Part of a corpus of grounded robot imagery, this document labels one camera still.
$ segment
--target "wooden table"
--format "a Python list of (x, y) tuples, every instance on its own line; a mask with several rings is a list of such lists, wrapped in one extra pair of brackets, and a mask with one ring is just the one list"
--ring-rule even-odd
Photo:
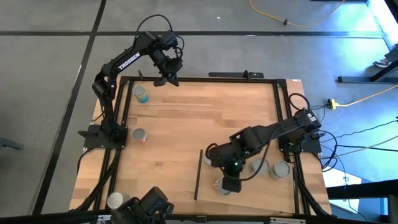
[[(230, 135), (247, 126), (277, 122), (272, 85), (181, 82), (179, 87), (166, 84), (155, 88), (152, 82), (134, 82), (138, 84), (146, 88), (149, 101), (140, 104), (131, 98), (127, 119), (129, 133), (121, 154), (115, 191), (142, 197), (151, 187), (158, 186), (175, 204), (174, 213), (179, 214), (280, 215), (294, 212), (291, 176), (282, 180), (258, 176), (244, 182), (241, 193), (223, 196), (211, 188), (214, 179), (222, 177), (220, 170), (206, 165), (201, 170), (198, 200), (193, 199), (200, 149), (213, 142), (228, 142)], [(300, 80), (287, 80), (287, 84), (289, 94), (303, 93)], [(283, 98), (280, 100), (286, 118)], [(299, 98), (294, 100), (296, 105), (304, 106)], [(100, 113), (97, 102), (93, 117)], [(144, 144), (132, 139), (136, 128), (147, 131), (149, 137)], [(103, 155), (104, 150), (97, 149), (82, 159), (70, 208), (79, 206), (93, 190)], [(267, 160), (273, 164), (282, 159), (274, 140)], [(323, 209), (331, 213), (319, 161), (311, 154), (302, 154), (301, 161), (309, 191)], [(241, 176), (248, 175), (245, 169)], [(104, 189), (101, 208), (105, 205), (108, 187)]]

